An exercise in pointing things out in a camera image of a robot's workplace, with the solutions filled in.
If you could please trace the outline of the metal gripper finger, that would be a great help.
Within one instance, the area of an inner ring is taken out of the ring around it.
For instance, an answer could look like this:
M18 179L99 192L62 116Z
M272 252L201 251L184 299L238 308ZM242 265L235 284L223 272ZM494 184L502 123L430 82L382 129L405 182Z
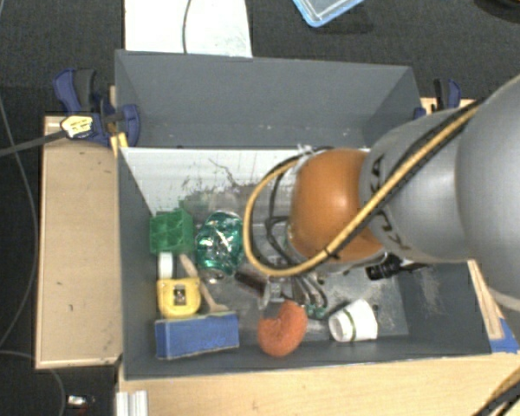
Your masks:
M283 287L280 283L267 282L263 288L263 292L257 301L259 310L265 310L271 304L283 302Z
M240 288L256 298L261 298L267 287L267 281L263 278L238 271L235 274L235 283Z

